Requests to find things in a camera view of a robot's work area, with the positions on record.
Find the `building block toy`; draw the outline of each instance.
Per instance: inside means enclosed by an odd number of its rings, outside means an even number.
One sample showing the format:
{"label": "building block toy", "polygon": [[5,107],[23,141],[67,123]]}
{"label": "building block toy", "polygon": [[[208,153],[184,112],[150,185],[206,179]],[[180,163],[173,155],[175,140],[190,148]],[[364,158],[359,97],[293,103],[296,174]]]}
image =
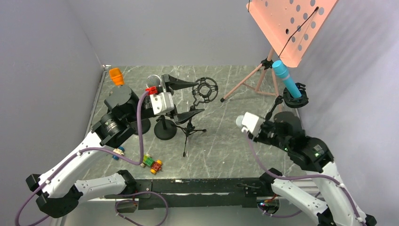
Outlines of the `building block toy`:
{"label": "building block toy", "polygon": [[151,167],[150,172],[152,174],[157,174],[158,171],[162,170],[161,160],[154,161],[154,159],[149,154],[144,155],[143,162],[140,164],[140,166],[143,168],[145,166]]}
{"label": "building block toy", "polygon": [[[115,152],[116,154],[124,155],[124,154],[125,154],[125,153],[124,153],[124,152],[125,152],[125,149],[124,149],[123,147],[118,147],[118,148],[115,148],[115,149],[113,150],[113,152]],[[112,158],[115,159],[115,160],[119,160],[119,157],[116,156],[116,155],[113,155]]]}

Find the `gray floor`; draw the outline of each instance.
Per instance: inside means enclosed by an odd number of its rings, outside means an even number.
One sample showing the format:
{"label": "gray floor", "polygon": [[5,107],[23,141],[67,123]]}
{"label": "gray floor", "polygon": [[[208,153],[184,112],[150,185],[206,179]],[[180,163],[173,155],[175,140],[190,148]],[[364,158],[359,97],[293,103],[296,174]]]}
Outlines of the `gray floor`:
{"label": "gray floor", "polygon": [[[187,151],[188,156],[182,157],[185,136],[182,131],[168,141],[155,137],[153,126],[155,118],[151,119],[152,128],[144,134],[144,149],[154,159],[163,162],[162,171],[153,175],[149,168],[130,165],[122,160],[116,161],[107,156],[97,162],[85,175],[84,179],[93,179],[108,176],[120,169],[127,169],[137,179],[145,178],[241,178],[258,177],[262,170],[257,166],[248,144],[240,129],[235,125],[238,115],[251,112],[265,115],[274,102],[274,97],[256,94],[254,91],[241,86],[224,103],[220,98],[229,92],[255,66],[120,66],[125,83],[140,96],[145,89],[145,81],[149,75],[170,74],[186,81],[195,81],[201,77],[210,77],[216,80],[219,86],[219,95],[215,101],[199,105],[205,111],[193,118],[193,125],[198,129],[207,129],[205,133],[196,133],[190,136]],[[260,72],[247,81],[255,86]],[[96,106],[93,124],[106,113],[104,99],[109,94],[113,82],[106,76],[101,94]],[[280,93],[284,89],[279,83]],[[261,86],[264,92],[273,92],[273,82],[268,73]],[[173,95],[178,111],[185,112],[194,101],[191,89],[178,90]],[[123,147],[125,155],[133,160],[138,159],[138,137],[127,140]],[[285,175],[302,175],[301,170],[293,165],[282,150],[268,145],[255,144],[256,152],[266,167],[274,167]]]}

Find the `silver microphone grille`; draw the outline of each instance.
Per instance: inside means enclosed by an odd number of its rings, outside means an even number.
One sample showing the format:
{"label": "silver microphone grille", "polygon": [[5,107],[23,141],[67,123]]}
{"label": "silver microphone grille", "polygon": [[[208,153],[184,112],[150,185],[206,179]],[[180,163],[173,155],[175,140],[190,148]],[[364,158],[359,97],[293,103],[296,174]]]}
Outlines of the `silver microphone grille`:
{"label": "silver microphone grille", "polygon": [[156,74],[150,75],[147,77],[147,82],[145,83],[147,88],[153,86],[161,86],[161,78]]}

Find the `orange cap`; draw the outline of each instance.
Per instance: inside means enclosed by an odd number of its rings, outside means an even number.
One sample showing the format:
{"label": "orange cap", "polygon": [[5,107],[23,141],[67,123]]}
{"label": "orange cap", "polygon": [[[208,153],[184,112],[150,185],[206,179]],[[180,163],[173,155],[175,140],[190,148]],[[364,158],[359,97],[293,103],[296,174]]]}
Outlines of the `orange cap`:
{"label": "orange cap", "polygon": [[115,85],[120,86],[124,85],[125,81],[123,80],[123,75],[122,72],[120,72],[119,68],[112,68],[110,70],[110,78],[112,79],[113,83]]}

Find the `black tripod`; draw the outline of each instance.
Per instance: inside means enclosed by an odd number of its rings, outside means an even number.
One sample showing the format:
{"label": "black tripod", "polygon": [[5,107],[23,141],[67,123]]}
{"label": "black tripod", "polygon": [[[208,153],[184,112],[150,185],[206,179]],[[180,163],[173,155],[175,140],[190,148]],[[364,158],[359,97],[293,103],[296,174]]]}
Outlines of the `black tripod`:
{"label": "black tripod", "polygon": [[[192,112],[192,111],[194,111],[194,110],[195,110],[195,106],[191,106],[189,111]],[[188,123],[187,123],[187,127],[186,127],[186,128],[183,128],[183,127],[180,127],[180,126],[175,125],[177,128],[180,128],[180,129],[184,132],[184,134],[186,135],[186,141],[184,142],[183,157],[186,156],[186,146],[187,146],[187,139],[188,139],[188,137],[189,137],[190,135],[192,135],[192,134],[198,132],[198,131],[202,131],[202,132],[206,132],[206,131],[207,131],[206,129],[195,129],[195,126],[192,125],[191,120],[192,120],[192,118],[190,118],[190,119],[188,120]]]}

